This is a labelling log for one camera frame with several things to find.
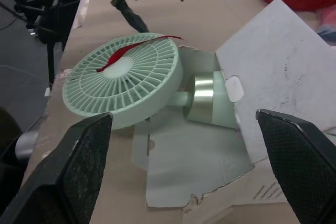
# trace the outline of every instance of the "fan hub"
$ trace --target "fan hub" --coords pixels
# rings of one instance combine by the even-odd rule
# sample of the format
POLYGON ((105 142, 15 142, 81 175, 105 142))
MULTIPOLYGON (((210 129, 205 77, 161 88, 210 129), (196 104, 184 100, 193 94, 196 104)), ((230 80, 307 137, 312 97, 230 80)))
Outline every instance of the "fan hub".
POLYGON ((106 78, 115 79, 128 73, 133 67, 133 60, 130 57, 121 57, 117 62, 104 69, 106 78))

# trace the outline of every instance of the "desk fan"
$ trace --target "desk fan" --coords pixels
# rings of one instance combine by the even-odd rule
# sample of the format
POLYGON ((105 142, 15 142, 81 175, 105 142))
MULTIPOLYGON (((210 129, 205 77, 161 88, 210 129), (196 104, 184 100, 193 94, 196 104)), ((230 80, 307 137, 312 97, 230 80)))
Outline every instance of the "desk fan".
POLYGON ((117 38, 85 56, 65 81, 62 94, 67 108, 82 116, 111 112, 114 130, 139 123, 165 105, 183 106, 190 120, 235 127, 221 71, 191 76, 184 91, 178 91, 183 78, 178 48, 170 39, 155 39, 160 36, 117 38), (117 50, 146 40, 151 41, 106 67, 117 50))

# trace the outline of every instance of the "fan grille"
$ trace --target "fan grille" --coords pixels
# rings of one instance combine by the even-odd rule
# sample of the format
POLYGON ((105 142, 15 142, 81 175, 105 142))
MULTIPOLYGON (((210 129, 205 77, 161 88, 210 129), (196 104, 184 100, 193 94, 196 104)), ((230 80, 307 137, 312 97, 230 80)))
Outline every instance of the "fan grille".
POLYGON ((84 116, 108 111, 115 115, 155 92, 178 61, 177 47, 169 39, 150 41, 129 50, 120 60, 127 57, 132 64, 118 77, 109 77, 105 72, 108 68, 98 73, 96 69, 103 67, 116 50, 158 36, 161 35, 146 33, 118 38, 88 54, 74 67, 64 85, 67 107, 84 116))

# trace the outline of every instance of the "red ribbon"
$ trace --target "red ribbon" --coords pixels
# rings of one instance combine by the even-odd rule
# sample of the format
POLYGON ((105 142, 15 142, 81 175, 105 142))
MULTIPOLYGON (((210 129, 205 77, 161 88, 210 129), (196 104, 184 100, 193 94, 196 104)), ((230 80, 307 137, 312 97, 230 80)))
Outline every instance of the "red ribbon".
POLYGON ((114 54, 111 55, 111 57, 108 60, 108 62, 106 63, 106 65, 102 68, 96 69, 96 72, 104 71, 105 68, 107 68, 108 66, 110 66, 113 63, 115 63, 116 61, 118 61, 124 54, 126 54, 127 51, 131 50, 134 47, 137 47, 137 46, 139 46, 141 44, 144 44, 148 41, 152 41, 152 40, 156 40, 156 39, 167 39, 167 38, 175 38, 175 39, 183 40, 181 37, 178 37, 178 36, 165 35, 165 36, 156 37, 154 39, 149 39, 149 40, 145 40, 145 41, 142 41, 142 42, 137 42, 137 43, 119 48, 117 51, 114 52, 114 54))

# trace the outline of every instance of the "table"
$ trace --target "table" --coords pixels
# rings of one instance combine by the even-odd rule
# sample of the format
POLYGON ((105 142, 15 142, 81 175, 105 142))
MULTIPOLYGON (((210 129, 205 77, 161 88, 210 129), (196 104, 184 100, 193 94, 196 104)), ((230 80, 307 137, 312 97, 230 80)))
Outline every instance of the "table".
MULTIPOLYGON (((45 121, 31 155, 24 181, 59 143, 68 128, 83 117, 70 112, 62 100, 65 77, 79 60, 104 43, 136 33, 111 0, 81 0, 58 75, 45 112, 45 121)), ((176 35, 185 44, 215 51, 267 4, 262 0, 127 0, 153 33, 176 35)), ((299 13, 316 29, 316 13, 299 13)), ((112 132, 100 194, 91 223, 179 223, 180 209, 147 209, 146 172, 131 162, 132 128, 112 132)))

